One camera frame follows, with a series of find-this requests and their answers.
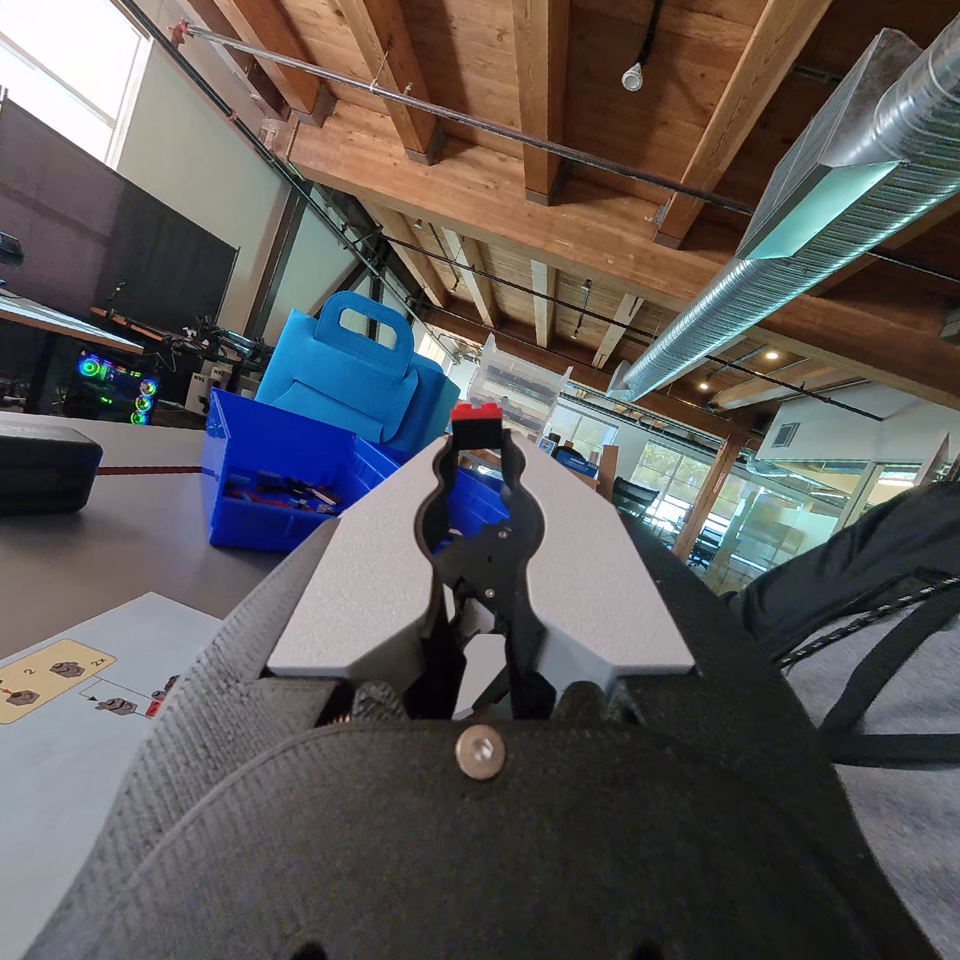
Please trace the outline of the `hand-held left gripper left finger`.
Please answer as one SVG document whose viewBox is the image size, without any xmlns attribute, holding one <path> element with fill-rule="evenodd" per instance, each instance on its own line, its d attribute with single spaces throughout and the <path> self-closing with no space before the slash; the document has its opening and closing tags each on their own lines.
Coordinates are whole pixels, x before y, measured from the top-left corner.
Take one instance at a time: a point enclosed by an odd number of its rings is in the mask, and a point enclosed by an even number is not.
<svg viewBox="0 0 960 960">
<path fill-rule="evenodd" d="M 454 706 L 460 645 L 426 542 L 424 511 L 446 506 L 432 441 L 348 507 L 267 661 L 273 675 L 382 682 L 409 706 Z"/>
</svg>

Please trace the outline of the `black and red brick piece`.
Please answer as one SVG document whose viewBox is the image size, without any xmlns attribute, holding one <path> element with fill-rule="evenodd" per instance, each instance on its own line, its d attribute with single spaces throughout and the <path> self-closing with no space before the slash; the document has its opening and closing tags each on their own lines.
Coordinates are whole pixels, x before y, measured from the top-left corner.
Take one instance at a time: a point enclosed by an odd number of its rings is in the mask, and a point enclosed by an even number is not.
<svg viewBox="0 0 960 960">
<path fill-rule="evenodd" d="M 451 411 L 452 446 L 456 451 L 501 450 L 502 410 L 497 403 L 459 403 Z"/>
</svg>

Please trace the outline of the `blue plastic bin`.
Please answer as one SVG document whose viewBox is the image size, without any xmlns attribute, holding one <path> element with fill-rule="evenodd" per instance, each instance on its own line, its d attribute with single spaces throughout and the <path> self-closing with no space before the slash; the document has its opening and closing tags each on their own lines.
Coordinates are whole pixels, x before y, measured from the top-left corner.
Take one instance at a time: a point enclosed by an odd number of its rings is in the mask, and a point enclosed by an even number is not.
<svg viewBox="0 0 960 960">
<path fill-rule="evenodd" d="M 352 496 L 357 437 L 342 428 L 223 390 L 213 390 L 200 455 L 211 546 L 288 554 L 324 522 L 366 496 Z M 338 515 L 261 506 L 224 496 L 231 473 L 270 472 L 332 488 L 346 503 Z"/>
<path fill-rule="evenodd" d="M 357 438 L 354 444 L 351 481 L 352 496 L 362 497 L 404 466 L 412 455 Z M 448 525 L 464 536 L 473 536 L 483 525 L 496 525 L 509 519 L 509 510 L 501 497 L 503 481 L 472 467 L 458 467 L 453 491 L 448 498 Z"/>
</svg>

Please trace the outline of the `grey desk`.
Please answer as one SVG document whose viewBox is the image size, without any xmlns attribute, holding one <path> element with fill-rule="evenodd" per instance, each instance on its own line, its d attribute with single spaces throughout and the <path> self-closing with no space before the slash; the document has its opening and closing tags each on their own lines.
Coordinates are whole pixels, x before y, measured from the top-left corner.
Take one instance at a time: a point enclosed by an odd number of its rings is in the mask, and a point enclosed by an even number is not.
<svg viewBox="0 0 960 960">
<path fill-rule="evenodd" d="M 224 618 L 285 560 L 209 544 L 203 430 L 9 411 L 2 423 L 66 426 L 102 448 L 80 511 L 2 518 L 2 658 L 142 594 Z"/>
</svg>

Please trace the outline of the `pile of loose bricks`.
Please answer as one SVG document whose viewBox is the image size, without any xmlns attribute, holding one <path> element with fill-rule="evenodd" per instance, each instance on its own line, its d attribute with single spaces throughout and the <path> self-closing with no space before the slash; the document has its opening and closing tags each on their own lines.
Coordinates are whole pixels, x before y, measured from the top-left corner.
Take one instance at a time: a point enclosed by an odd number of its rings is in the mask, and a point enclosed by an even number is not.
<svg viewBox="0 0 960 960">
<path fill-rule="evenodd" d="M 228 474 L 223 495 L 246 503 L 317 515 L 338 516 L 347 507 L 344 498 L 330 486 L 270 471 Z"/>
</svg>

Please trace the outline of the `clear plastic storage rack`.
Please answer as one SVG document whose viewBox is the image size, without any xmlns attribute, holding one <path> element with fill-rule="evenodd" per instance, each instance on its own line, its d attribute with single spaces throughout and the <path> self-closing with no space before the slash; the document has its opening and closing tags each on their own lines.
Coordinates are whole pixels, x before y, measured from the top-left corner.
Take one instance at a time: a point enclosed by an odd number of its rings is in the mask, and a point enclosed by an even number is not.
<svg viewBox="0 0 960 960">
<path fill-rule="evenodd" d="M 504 426 L 536 443 L 546 436 L 572 373 L 572 366 L 560 374 L 510 354 L 497 347 L 490 333 L 463 402 L 473 407 L 498 406 Z"/>
</svg>

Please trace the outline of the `blue felt bag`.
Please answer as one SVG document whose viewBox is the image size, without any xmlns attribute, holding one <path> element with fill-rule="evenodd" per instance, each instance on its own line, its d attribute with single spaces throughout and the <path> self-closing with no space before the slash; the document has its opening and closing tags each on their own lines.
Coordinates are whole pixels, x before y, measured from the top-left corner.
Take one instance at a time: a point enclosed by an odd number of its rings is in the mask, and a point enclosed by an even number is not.
<svg viewBox="0 0 960 960">
<path fill-rule="evenodd" d="M 318 318 L 291 312 L 255 400 L 416 454 L 446 433 L 460 390 L 401 313 L 340 292 Z"/>
</svg>

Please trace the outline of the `computer tower with rgb fans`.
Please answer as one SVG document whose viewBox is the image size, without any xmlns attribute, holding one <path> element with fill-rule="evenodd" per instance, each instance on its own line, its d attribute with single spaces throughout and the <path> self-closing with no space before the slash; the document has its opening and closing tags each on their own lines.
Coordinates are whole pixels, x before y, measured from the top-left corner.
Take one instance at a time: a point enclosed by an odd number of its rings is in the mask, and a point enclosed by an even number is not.
<svg viewBox="0 0 960 960">
<path fill-rule="evenodd" d="M 149 370 L 83 349 L 71 372 L 62 413 L 72 419 L 150 426 L 160 387 L 160 378 Z"/>
</svg>

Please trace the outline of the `brick instruction booklet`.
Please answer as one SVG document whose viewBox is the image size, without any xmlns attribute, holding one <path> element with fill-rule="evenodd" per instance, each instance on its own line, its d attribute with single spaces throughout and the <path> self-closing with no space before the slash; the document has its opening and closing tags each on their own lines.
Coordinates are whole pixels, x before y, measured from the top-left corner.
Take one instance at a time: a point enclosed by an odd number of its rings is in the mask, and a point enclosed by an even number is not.
<svg viewBox="0 0 960 960">
<path fill-rule="evenodd" d="M 156 593 L 2 660 L 2 958 L 21 958 L 89 856 L 153 717 L 220 619 Z"/>
</svg>

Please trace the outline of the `black charger case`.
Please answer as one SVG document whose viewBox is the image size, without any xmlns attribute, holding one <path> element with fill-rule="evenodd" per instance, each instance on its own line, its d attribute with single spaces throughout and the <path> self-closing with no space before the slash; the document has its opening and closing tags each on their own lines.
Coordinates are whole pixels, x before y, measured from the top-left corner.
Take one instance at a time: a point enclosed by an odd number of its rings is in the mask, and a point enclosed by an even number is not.
<svg viewBox="0 0 960 960">
<path fill-rule="evenodd" d="M 84 509 L 102 458 L 102 446 L 73 428 L 2 422 L 1 516 Z"/>
</svg>

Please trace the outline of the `person's grey shirt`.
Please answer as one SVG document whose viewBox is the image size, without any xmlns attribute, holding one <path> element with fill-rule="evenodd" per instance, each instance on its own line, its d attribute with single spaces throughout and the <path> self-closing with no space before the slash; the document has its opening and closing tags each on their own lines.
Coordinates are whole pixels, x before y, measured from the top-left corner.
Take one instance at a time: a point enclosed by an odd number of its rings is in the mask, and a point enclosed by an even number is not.
<svg viewBox="0 0 960 960">
<path fill-rule="evenodd" d="M 944 592 L 884 615 L 787 669 L 788 682 L 814 724 L 822 724 L 879 643 L 950 595 Z M 853 730 L 867 736 L 957 735 L 958 637 L 958 612 L 953 612 L 894 672 Z M 958 765 L 836 769 L 896 892 L 939 954 L 958 958 Z"/>
</svg>

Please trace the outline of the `wooden-edged work table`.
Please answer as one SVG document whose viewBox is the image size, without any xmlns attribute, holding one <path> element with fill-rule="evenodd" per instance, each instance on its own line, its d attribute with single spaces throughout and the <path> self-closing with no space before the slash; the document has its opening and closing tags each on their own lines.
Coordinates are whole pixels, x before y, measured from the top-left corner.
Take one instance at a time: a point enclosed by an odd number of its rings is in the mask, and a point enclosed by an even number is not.
<svg viewBox="0 0 960 960">
<path fill-rule="evenodd" d="M 1 290 L 1 319 L 22 327 L 53 333 L 124 354 L 140 356 L 144 353 L 143 347 L 136 342 L 101 330 L 91 323 L 67 316 L 5 289 Z"/>
</svg>

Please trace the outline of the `hanging ceiling spot lamp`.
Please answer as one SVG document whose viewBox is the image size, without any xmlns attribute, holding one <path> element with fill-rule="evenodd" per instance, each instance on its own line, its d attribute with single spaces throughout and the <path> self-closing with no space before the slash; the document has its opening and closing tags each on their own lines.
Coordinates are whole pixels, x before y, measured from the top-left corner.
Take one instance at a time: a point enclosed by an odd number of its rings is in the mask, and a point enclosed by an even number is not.
<svg viewBox="0 0 960 960">
<path fill-rule="evenodd" d="M 665 1 L 656 0 L 652 2 L 651 12 L 642 43 L 633 63 L 627 68 L 621 77 L 621 86 L 628 92 L 638 92 L 642 89 L 644 67 L 647 65 L 652 53 L 664 6 Z"/>
</svg>

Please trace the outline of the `large black wall panel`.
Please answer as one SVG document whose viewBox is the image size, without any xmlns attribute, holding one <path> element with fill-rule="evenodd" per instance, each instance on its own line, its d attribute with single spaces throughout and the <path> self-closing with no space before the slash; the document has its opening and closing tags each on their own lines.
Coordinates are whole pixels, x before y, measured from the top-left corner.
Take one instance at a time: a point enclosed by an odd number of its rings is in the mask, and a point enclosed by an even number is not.
<svg viewBox="0 0 960 960">
<path fill-rule="evenodd" d="M 161 330 L 218 318 L 236 248 L 6 100 L 1 113 L 1 228 L 21 267 L 18 294 L 79 319 L 91 308 Z"/>
</svg>

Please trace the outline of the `silver ventilation duct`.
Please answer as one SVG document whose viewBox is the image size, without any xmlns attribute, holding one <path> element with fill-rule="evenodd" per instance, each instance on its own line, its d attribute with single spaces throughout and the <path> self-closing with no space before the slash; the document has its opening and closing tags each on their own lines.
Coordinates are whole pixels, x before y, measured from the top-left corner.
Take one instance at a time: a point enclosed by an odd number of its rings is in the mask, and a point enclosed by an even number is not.
<svg viewBox="0 0 960 960">
<path fill-rule="evenodd" d="M 884 29 L 777 164 L 726 267 L 606 395 L 634 402 L 959 188 L 959 18 L 922 50 Z"/>
</svg>

